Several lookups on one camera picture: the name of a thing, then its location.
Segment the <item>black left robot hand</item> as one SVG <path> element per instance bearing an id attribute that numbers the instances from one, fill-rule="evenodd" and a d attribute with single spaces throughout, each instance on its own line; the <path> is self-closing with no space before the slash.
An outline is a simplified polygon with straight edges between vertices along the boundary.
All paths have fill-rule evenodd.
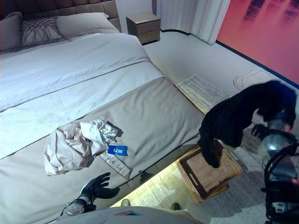
<path id="1" fill-rule="evenodd" d="M 118 195 L 120 188 L 108 188 L 110 172 L 99 175 L 98 177 L 86 183 L 78 199 L 83 199 L 87 203 L 93 203 L 95 199 L 111 199 Z"/>

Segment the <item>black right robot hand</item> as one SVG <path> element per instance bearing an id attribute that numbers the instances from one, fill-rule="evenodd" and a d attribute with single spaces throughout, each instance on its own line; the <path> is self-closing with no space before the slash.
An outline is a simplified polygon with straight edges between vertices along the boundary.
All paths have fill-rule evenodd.
<path id="1" fill-rule="evenodd" d="M 254 125 L 251 130 L 251 135 L 257 137 L 260 141 L 264 140 L 264 138 L 267 137 L 268 134 L 269 134 L 268 127 L 262 124 Z"/>

